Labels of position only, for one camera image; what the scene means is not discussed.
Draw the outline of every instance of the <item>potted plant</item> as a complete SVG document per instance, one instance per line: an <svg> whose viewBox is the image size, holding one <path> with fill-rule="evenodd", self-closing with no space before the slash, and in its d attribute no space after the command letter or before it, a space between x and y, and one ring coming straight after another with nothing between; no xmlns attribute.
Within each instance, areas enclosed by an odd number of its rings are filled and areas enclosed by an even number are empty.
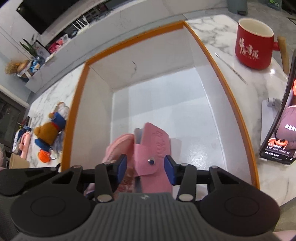
<svg viewBox="0 0 296 241"><path fill-rule="evenodd" d="M32 73L36 73L45 62L45 59L42 56L39 56L36 49L35 49L36 40L34 37L35 36L33 34L30 43L27 40L23 39L25 41L26 45L20 42L21 46L34 57L34 60L33 60L32 65L30 67L30 70Z"/></svg>
<svg viewBox="0 0 296 241"><path fill-rule="evenodd" d="M259 2L266 4L275 10L281 10L282 7L282 0L259 0Z"/></svg>
<svg viewBox="0 0 296 241"><path fill-rule="evenodd" d="M27 40L23 39L23 41L25 41L25 44L23 44L22 42L20 42L21 46L27 50L28 53L30 53L34 58L36 58L38 56L36 49L33 47L33 44L30 44Z"/></svg>

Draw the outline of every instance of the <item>pink cloth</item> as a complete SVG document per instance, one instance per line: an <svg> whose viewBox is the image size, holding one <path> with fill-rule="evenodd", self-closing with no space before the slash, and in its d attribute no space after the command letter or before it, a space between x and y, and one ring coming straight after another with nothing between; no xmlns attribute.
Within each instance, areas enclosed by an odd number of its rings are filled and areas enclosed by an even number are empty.
<svg viewBox="0 0 296 241"><path fill-rule="evenodd" d="M172 185L164 169L164 157L170 155L170 138L162 129L146 123L140 144L135 144L135 171L140 176L143 193L172 193Z"/></svg>
<svg viewBox="0 0 296 241"><path fill-rule="evenodd" d="M113 141L107 148L106 154L102 161L105 162L114 162L116 161L121 154L127 155L127 169L123 177L121 184L118 185L114 193L114 198L117 198L118 192L132 192L134 188L134 168L133 168L133 144L134 144L134 135L125 134L118 137ZM94 183L89 184L87 189L84 191L84 195L94 191Z"/></svg>
<svg viewBox="0 0 296 241"><path fill-rule="evenodd" d="M31 140L31 134L29 132L26 132L22 135L20 139L20 145L19 145L19 149L22 151L22 154L20 155L21 158L24 158L24 159L27 158L30 140Z"/></svg>

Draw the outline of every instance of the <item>gray gripper housing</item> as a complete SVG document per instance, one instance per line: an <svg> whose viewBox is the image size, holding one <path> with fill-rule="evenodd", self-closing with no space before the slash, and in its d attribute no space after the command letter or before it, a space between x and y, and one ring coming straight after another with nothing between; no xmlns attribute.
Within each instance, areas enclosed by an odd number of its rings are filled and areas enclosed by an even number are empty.
<svg viewBox="0 0 296 241"><path fill-rule="evenodd" d="M169 193L121 193L116 201L97 204L86 222L69 233L46 238L19 233L12 241L49 240L279 241L271 231L253 237L225 234L210 226L193 203L176 201Z"/></svg>

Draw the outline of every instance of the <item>orange toy ball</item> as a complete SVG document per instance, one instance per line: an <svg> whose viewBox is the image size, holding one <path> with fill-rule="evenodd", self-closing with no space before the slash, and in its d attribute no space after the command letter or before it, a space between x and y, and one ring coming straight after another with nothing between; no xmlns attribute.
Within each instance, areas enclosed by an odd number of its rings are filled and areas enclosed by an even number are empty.
<svg viewBox="0 0 296 241"><path fill-rule="evenodd" d="M44 150L40 150L38 153L39 160L42 161L43 163L50 162L50 153Z"/></svg>

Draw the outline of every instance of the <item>smartphone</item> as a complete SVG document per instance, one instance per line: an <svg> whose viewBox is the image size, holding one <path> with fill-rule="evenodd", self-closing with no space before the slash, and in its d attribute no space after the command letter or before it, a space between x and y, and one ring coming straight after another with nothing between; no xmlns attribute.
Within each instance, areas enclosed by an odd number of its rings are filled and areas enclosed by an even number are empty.
<svg viewBox="0 0 296 241"><path fill-rule="evenodd" d="M286 165L296 160L296 50L281 106L260 146L259 155Z"/></svg>

